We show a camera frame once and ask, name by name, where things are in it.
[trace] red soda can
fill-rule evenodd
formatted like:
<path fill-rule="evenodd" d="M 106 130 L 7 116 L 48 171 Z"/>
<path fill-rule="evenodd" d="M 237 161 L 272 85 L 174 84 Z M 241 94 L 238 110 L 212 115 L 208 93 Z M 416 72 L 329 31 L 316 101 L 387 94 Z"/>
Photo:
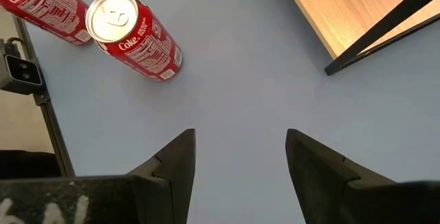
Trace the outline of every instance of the red soda can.
<path fill-rule="evenodd" d="M 0 5 L 74 45 L 91 39 L 85 27 L 88 6 L 81 0 L 0 0 Z"/>
<path fill-rule="evenodd" d="M 86 26 L 104 52 L 152 80 L 168 80 L 180 70 L 179 46 L 139 0 L 95 0 Z"/>

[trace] black metal bracket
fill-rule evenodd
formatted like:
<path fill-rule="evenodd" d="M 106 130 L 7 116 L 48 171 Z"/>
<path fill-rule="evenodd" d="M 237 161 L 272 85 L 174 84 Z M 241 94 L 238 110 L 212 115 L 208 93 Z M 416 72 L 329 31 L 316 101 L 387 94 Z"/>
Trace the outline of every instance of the black metal bracket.
<path fill-rule="evenodd" d="M 32 46 L 32 42 L 28 33 L 28 29 L 26 28 L 24 22 L 20 20 L 17 17 L 13 17 L 14 24 L 17 30 L 17 33 L 19 35 L 19 38 L 21 38 L 25 42 L 25 46 L 23 46 L 23 51 L 25 52 L 25 58 L 29 61 L 36 63 L 39 65 L 39 60 L 36 57 L 36 53 L 34 50 L 34 47 Z M 49 93 L 47 92 L 47 88 L 45 87 L 40 92 L 34 94 L 34 101 L 37 106 L 41 106 L 42 104 L 45 104 L 50 101 Z"/>
<path fill-rule="evenodd" d="M 373 44 L 383 35 L 398 26 L 401 22 L 412 16 L 414 13 L 422 9 L 425 5 L 429 4 L 432 0 L 403 0 L 397 5 L 391 12 L 389 12 L 384 18 L 377 22 L 369 31 L 362 35 L 354 44 L 352 44 L 345 52 L 339 55 L 329 66 L 325 68 L 327 75 L 331 76 L 341 69 L 362 60 L 366 56 L 377 52 L 378 50 L 398 41 L 423 27 L 426 27 L 435 21 L 440 19 L 440 14 L 433 16 L 432 18 L 416 25 L 409 30 L 402 32 L 401 34 L 384 41 L 383 43 L 362 52 L 369 45 Z"/>
<path fill-rule="evenodd" d="M 396 183 L 294 129 L 286 156 L 308 224 L 439 223 L 440 181 Z"/>

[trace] pull tab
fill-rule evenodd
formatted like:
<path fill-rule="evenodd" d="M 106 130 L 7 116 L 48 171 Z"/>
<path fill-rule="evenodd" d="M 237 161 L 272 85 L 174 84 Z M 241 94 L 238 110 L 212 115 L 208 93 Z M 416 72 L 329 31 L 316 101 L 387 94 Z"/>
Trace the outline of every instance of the pull tab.
<path fill-rule="evenodd" d="M 106 22 L 110 25 L 124 26 L 129 22 L 129 16 L 126 13 L 106 10 L 104 7 L 102 11 L 105 13 Z"/>
<path fill-rule="evenodd" d="M 100 43 L 98 41 L 95 41 L 96 45 L 106 54 L 110 55 L 110 53 L 107 51 L 107 46 L 105 46 L 103 43 Z"/>

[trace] black frame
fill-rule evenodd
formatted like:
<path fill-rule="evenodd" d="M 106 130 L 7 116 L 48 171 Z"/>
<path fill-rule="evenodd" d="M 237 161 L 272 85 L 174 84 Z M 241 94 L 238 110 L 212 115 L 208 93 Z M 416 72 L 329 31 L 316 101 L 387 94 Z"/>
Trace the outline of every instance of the black frame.
<path fill-rule="evenodd" d="M 357 61 L 362 60 L 366 56 L 377 52 L 378 50 L 385 48 L 386 46 L 398 41 L 423 27 L 426 27 L 435 21 L 440 19 L 440 14 L 433 16 L 432 18 L 416 25 L 405 32 L 394 36 L 375 47 L 362 52 L 369 45 L 377 41 L 383 35 L 387 34 L 394 27 L 398 26 L 402 21 L 405 21 L 411 15 L 422 9 L 425 5 L 433 0 L 403 0 L 397 5 L 391 12 L 389 12 L 384 18 L 377 22 L 369 31 L 362 35 L 354 44 L 340 54 L 330 65 L 325 68 L 325 72 L 328 76 L 331 76 L 341 69 L 344 69 Z"/>
<path fill-rule="evenodd" d="M 25 43 L 25 46 L 23 46 L 23 51 L 26 54 L 25 57 L 33 63 L 39 65 L 39 60 L 36 57 L 36 53 L 34 47 L 32 46 L 29 32 L 25 26 L 25 23 L 16 16 L 12 17 L 14 19 L 14 24 L 19 38 L 21 38 Z M 41 107 L 41 112 L 43 113 L 43 118 L 46 123 L 50 141 L 54 148 L 55 157 L 58 162 L 58 166 L 60 167 L 61 175 L 63 177 L 74 177 L 75 171 L 72 166 L 72 162 L 70 161 L 63 135 L 61 134 L 60 126 L 58 125 L 58 121 L 56 119 L 54 107 L 50 102 L 50 96 L 47 92 L 47 88 L 45 87 L 40 93 L 35 93 L 34 100 L 35 104 Z"/>

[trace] blue table surface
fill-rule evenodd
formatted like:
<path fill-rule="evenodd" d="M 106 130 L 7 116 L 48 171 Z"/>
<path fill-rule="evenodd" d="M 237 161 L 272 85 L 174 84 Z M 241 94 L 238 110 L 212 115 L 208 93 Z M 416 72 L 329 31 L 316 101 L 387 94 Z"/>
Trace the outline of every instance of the blue table surface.
<path fill-rule="evenodd" d="M 440 179 L 440 23 L 327 77 L 294 0 L 143 1 L 184 53 L 172 81 L 28 26 L 77 175 L 126 173 L 196 128 L 188 223 L 304 223 L 297 128 L 391 179 Z"/>

